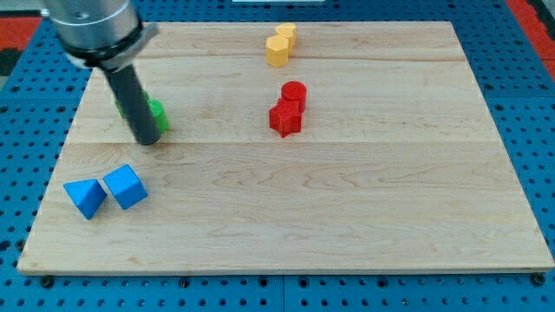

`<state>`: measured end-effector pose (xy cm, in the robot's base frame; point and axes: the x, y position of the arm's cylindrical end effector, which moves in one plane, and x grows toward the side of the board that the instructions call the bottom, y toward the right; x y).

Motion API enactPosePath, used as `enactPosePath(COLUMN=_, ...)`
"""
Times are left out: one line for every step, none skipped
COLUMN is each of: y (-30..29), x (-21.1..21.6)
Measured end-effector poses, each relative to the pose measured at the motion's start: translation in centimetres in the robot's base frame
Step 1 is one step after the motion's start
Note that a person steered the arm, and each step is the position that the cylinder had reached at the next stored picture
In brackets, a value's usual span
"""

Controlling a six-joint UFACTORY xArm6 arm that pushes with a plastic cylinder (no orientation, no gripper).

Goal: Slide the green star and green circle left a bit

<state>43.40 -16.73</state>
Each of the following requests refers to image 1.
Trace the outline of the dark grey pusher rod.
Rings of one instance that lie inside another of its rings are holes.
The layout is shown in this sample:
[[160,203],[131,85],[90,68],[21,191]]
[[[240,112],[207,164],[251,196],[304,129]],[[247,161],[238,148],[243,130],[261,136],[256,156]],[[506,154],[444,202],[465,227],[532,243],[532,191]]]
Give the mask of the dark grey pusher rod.
[[105,72],[104,75],[136,142],[142,146],[156,143],[160,139],[160,130],[134,66]]

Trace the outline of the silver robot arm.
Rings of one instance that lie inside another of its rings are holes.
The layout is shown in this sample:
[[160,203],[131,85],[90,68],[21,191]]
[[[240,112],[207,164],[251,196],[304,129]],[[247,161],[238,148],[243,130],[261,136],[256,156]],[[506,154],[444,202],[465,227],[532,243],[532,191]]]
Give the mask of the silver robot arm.
[[134,58],[159,34],[144,24],[131,0],[43,0],[41,14],[55,26],[69,60],[98,68],[108,80],[124,119],[138,144],[160,139]]

